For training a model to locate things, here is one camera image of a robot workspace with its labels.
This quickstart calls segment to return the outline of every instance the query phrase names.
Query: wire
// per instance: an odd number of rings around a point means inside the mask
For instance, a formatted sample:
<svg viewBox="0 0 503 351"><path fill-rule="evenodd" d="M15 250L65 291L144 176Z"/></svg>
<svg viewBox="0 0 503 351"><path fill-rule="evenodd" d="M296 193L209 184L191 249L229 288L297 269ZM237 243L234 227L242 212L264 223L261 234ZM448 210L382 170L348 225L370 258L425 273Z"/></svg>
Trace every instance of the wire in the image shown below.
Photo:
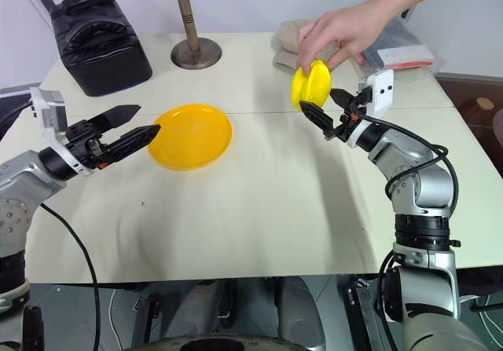
<svg viewBox="0 0 503 351"><path fill-rule="evenodd" d="M20 351L21 350L21 344L18 342L10 342L10 341L0 342L0 346L9 347L9 349L11 349L13 351Z"/></svg>
<svg viewBox="0 0 503 351"><path fill-rule="evenodd" d="M112 305L113 305L113 298L116 295L117 290L113 290L112 296L110 297L110 303L108 304L108 322L110 323L110 327L112 328L112 332L116 337L117 345L119 346L120 351L123 351L123 344L120 341L119 334L117 333L116 327L113 324L113 319L112 319Z"/></svg>
<svg viewBox="0 0 503 351"><path fill-rule="evenodd" d="M484 302L484 305L489 305L489 300L490 300L490 294L487 295L486 297L486 302ZM492 318L489 317L489 313L487 311L483 312L483 315L491 322L491 324L497 328L497 330L500 332L501 335L503 335L503 330L493 321Z"/></svg>
<svg viewBox="0 0 503 351"><path fill-rule="evenodd" d="M386 187L384 188L384 190L386 192L386 196L389 199L391 198L390 188L398 179L403 178L406 175L409 175L411 173L416 173L418 170L424 169L427 166L431 166L431 165L437 163L438 161L442 160L446 164L447 169L449 171L449 174L453 180L453 199L450 204L450 216L452 216L452 214L454 213L454 210L456 209L457 199L459 196L459 181L457 180L456 171L454 170L453 165L450 163L449 159L446 157L447 153L448 153L447 148L445 148L441 145L431 144L429 141L427 141L424 138L420 137L419 135L413 133L412 131L404 129L403 127L395 125L394 123L383 121L382 119L370 117L370 116L362 113L356 107L356 104L351 104L351 111L353 113L355 113L360 119L364 119L365 121L372 122L377 125L389 127L390 129L393 129L395 131L398 131L399 133L403 133L403 134L407 135L408 137L411 137L415 141L419 141L421 144L423 144L424 146L429 148L432 152L434 152L437 155L436 158L434 158L426 163L420 164L418 166L414 166L414 167L412 167L408 170L405 170L405 171L401 172L400 174L397 174L396 176L390 178L386 184Z"/></svg>
<svg viewBox="0 0 503 351"><path fill-rule="evenodd" d="M486 321L484 320L484 317L482 316L481 312L479 312L479 317L480 317L480 320L482 321L482 325L484 326L484 328L487 331L487 334L489 334L489 336L491 337L491 339L494 341L494 343L497 344L498 347L500 347L501 349L503 349L503 346L501 345L501 343L498 342L497 339L494 337L493 333L490 332L489 327L487 326Z"/></svg>
<svg viewBox="0 0 503 351"><path fill-rule="evenodd" d="M24 109L26 109L28 106L31 106L32 102L25 102L24 104L16 106L14 109L12 109L10 112L7 113L7 115L4 115L3 117L0 118L0 126L2 126L5 122L7 122L9 119L11 119L13 116L15 116L17 113L22 112Z"/></svg>
<svg viewBox="0 0 503 351"><path fill-rule="evenodd" d="M486 302L484 302L484 305L489 304L489 300L490 300L490 294L487 295ZM501 343L497 341L497 339L494 337L493 333L489 330L489 327L487 326L487 323L484 320L483 312L479 312L478 314L479 314L480 320L482 321L482 325L484 326L484 328L487 331L487 334L489 334L489 336L493 339L494 343L496 343L498 347L503 349L503 346L501 345ZM489 315L487 315L487 312L485 312L484 314L486 315L486 318L501 332L500 327L498 325L496 325L496 323L489 317Z"/></svg>
<svg viewBox="0 0 503 351"><path fill-rule="evenodd" d="M53 215L57 220L59 220L61 223L63 223L64 227L70 232L70 234L73 236L77 244L80 246L80 249L82 249L82 252L84 253L84 257L86 258L87 265L89 266L89 270L91 273L91 278L93 280L93 289L94 289L94 308L96 311L96 327L95 327L95 332L94 332L94 346L93 346L93 351L97 351L99 346L100 346L100 333L101 333L101 311L100 311L100 291L98 290L98 285L97 285L97 279L96 279L96 272L94 271L93 267L93 262L91 262L91 258L89 257L89 253L87 253L87 249L80 240L80 238L77 236L75 231L72 229L72 227L69 225L69 223L61 216L59 215L56 211L52 210L50 207L48 207L46 204L42 203L40 205L41 208L46 210L48 213Z"/></svg>
<svg viewBox="0 0 503 351"><path fill-rule="evenodd" d="M379 311L380 321L383 324L384 333L386 333L387 341L390 343L391 351L398 351L395 340L393 339L393 335L391 334L390 327L386 321L386 315L384 314L384 304L383 304L383 276L384 269L388 262L390 264L393 263L393 251L390 251L387 256L384 258L383 263L379 268L379 273L377 274L377 309Z"/></svg>

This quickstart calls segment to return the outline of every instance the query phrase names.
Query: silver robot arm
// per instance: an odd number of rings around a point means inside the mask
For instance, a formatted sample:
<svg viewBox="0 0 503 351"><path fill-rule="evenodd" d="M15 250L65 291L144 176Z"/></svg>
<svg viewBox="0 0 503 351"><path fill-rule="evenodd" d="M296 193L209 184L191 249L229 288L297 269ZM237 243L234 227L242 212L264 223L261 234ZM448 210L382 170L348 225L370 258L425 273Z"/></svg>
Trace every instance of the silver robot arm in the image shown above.
<svg viewBox="0 0 503 351"><path fill-rule="evenodd" d="M31 102L49 147L0 164L0 319L18 313L28 302L24 250L31 219L40 204L65 188L70 178L89 176L94 169L103 169L145 147L160 129L159 125L137 127L111 144L102 144L103 133L128 122L140 107L116 106L67 127L59 92L32 88ZM0 342L9 340L1 333Z"/></svg>
<svg viewBox="0 0 503 351"><path fill-rule="evenodd" d="M369 76L357 96L332 90L333 100L344 109L336 128L315 104L301 101L300 106L327 140L338 137L352 148L364 149L388 179L396 241L386 271L384 308L392 320L403 323L404 349L486 349L459 321L456 264L450 247L461 244L450 239L449 229L455 203L453 177L436 163L414 169L435 158L431 148L409 131L374 118L389 108L392 90L393 71ZM393 262L398 266L391 267Z"/></svg>

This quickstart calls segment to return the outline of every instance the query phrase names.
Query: black cable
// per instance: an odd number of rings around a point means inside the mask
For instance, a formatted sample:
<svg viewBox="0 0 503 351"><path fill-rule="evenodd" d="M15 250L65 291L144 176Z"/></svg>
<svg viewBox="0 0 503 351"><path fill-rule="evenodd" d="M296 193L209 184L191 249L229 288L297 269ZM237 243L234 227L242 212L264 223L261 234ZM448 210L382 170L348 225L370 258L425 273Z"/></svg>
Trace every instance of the black cable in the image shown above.
<svg viewBox="0 0 503 351"><path fill-rule="evenodd" d="M379 311L380 321L383 324L384 333L386 333L387 341L390 343L391 351L398 351L395 340L393 339L393 335L391 334L391 330L386 321L386 315L384 314L384 304L383 304L383 276L384 269L388 262L390 262L390 266L393 263L393 251L390 251L387 256L384 258L383 263L379 268L379 272L377 274L377 310Z"/></svg>
<svg viewBox="0 0 503 351"><path fill-rule="evenodd" d="M389 199L391 199L391 186L396 182L404 178L405 176L408 176L411 173L416 173L417 171L426 168L427 166L431 166L433 164L438 163L440 160L444 159L447 156L447 153L449 153L449 150L445 148L442 145L434 144L433 145L435 148L439 149L442 151L435 157L434 159L427 161L426 163L419 164L418 166L413 166L412 168L409 168L408 170L404 170L403 172L397 174L396 176L393 176L384 186L384 191L386 192L386 195Z"/></svg>
<svg viewBox="0 0 503 351"><path fill-rule="evenodd" d="M361 112L357 107L356 104L351 104L351 111L355 113L360 119L364 119L365 121L375 123L377 125L381 126L386 126L390 129L396 130L399 133L403 133L407 135L408 137L411 137L412 139L419 141L421 144L429 148L432 152L434 152L437 157L427 161L426 163L420 164L418 166L413 166L412 168L405 170L401 172L400 174L397 174L396 176L392 177L391 179L388 180L385 189L386 196L390 199L391 198L391 190L390 187L395 183L398 179L405 177L406 175L409 175L411 173L416 173L418 170L424 169L427 166L431 166L438 161L442 160L449 171L449 174L453 180L453 199L450 204L450 216L454 213L454 210L456 209L457 205L457 199L459 196L459 181L457 180L457 175L456 171L454 170L453 165L450 163L449 159L446 157L448 150L447 148L437 145L437 144L431 144L429 141L425 140L424 138L420 137L419 135L413 133L412 131L409 131L407 129L404 129L403 127L400 127L398 125L395 125L394 123L383 121L382 119L377 119L370 117L363 112Z"/></svg>
<svg viewBox="0 0 503 351"><path fill-rule="evenodd" d="M0 118L0 126L2 126L5 122L7 122L9 119L11 119L13 116L15 116L17 113L21 112L28 106L31 106L32 102L25 102L24 104L16 106L14 109L12 109L10 112L7 113L7 115L4 115L3 117Z"/></svg>
<svg viewBox="0 0 503 351"><path fill-rule="evenodd" d="M0 346L9 347L13 351L20 351L21 344L19 342L0 342Z"/></svg>
<svg viewBox="0 0 503 351"><path fill-rule="evenodd" d="M80 246L80 249L82 249L82 252L84 253L84 257L86 258L87 265L89 266L89 270L91 273L91 278L93 279L93 289L94 289L94 308L96 310L96 328L95 328L95 333L94 333L94 346L93 346L93 351L97 351L99 346L100 346L100 333L101 333L101 311L100 311L100 292L98 290L97 286L97 279L96 279L96 272L94 271L93 267L93 262L91 262L91 258L89 257L89 253L87 253L87 249L80 240L80 238L77 236L75 231L72 229L72 227L69 225L69 223L61 216L59 215L56 211L52 210L49 208L46 204L42 203L40 205L41 208L46 210L48 213L53 215L57 220L61 221L63 223L64 227L70 232L70 234L73 236L77 244Z"/></svg>

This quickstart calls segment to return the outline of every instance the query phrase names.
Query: black joint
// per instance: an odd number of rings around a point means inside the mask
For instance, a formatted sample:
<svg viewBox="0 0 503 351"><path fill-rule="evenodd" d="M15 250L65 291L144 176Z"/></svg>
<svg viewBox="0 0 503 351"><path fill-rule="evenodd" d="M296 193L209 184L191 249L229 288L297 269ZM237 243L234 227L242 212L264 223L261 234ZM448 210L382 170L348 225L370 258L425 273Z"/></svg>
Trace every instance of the black joint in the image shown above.
<svg viewBox="0 0 503 351"><path fill-rule="evenodd" d="M24 250L0 258L0 294L18 288L24 281Z"/></svg>
<svg viewBox="0 0 503 351"><path fill-rule="evenodd" d="M360 135L360 137L356 141L356 144L364 151L370 152L376 146L377 142L379 142L379 139L383 136L383 134L387 130L388 128L386 126L381 126L372 123L371 125L369 125L369 127L365 129L362 135Z"/></svg>
<svg viewBox="0 0 503 351"><path fill-rule="evenodd" d="M449 219L441 216L395 215L395 236L399 245L417 249L448 251Z"/></svg>
<svg viewBox="0 0 503 351"><path fill-rule="evenodd" d="M40 162L49 171L50 175L62 181L67 181L77 175L62 158L51 147L47 147L39 152Z"/></svg>

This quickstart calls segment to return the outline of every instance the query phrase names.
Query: plastic bag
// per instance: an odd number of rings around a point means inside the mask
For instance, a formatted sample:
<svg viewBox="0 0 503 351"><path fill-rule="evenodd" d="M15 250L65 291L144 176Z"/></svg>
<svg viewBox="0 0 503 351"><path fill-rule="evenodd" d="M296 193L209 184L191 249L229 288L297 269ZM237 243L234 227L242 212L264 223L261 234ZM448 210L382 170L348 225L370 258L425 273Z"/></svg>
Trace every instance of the plastic bag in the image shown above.
<svg viewBox="0 0 503 351"><path fill-rule="evenodd" d="M385 69L407 69L405 81L409 81L434 73L442 60L407 29L402 18L394 18L376 41L352 61L360 78Z"/></svg>

